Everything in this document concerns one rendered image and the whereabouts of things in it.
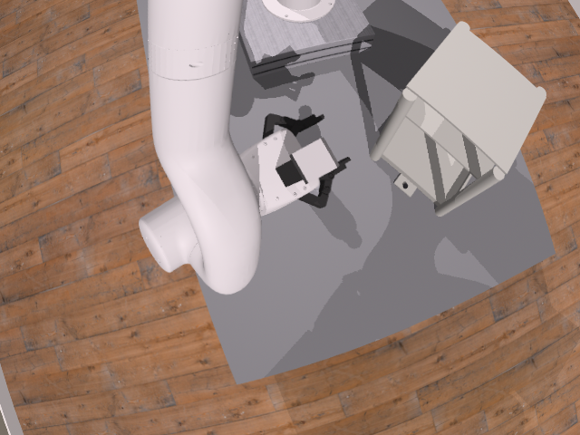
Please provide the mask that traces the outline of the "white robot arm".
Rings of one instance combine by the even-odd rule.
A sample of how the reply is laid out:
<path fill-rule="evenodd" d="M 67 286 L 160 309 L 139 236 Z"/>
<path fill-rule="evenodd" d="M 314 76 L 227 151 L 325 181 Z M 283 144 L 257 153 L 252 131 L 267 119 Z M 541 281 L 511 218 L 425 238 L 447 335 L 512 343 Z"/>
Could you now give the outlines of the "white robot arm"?
<path fill-rule="evenodd" d="M 148 0 L 152 136 L 177 196 L 141 217 L 140 232 L 162 269 L 191 264 L 223 295 L 251 281 L 262 236 L 256 191 L 229 132 L 242 5 Z M 275 168 L 285 187 L 340 166 L 324 137 L 289 157 Z"/>

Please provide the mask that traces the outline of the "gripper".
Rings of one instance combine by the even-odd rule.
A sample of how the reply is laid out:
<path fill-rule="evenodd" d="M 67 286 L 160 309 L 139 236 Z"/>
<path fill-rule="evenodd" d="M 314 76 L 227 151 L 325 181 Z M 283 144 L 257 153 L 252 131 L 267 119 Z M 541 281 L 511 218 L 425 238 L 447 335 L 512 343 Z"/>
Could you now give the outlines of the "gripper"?
<path fill-rule="evenodd" d="M 337 169 L 306 185 L 301 180 L 285 187 L 276 172 L 277 167 L 291 160 L 289 155 L 302 149 L 296 139 L 298 132 L 310 128 L 323 119 L 323 114 L 318 117 L 313 114 L 303 120 L 294 120 L 286 116 L 282 117 L 269 113 L 265 118 L 263 139 L 248 148 L 246 152 L 239 154 L 256 191 L 260 216 L 272 213 L 297 199 L 317 208 L 326 206 L 334 175 L 346 169 L 345 163 L 349 162 L 350 158 L 347 157 L 338 161 L 340 166 Z M 274 133 L 275 125 L 285 129 Z M 317 188 L 319 184 L 318 197 L 309 193 Z"/>

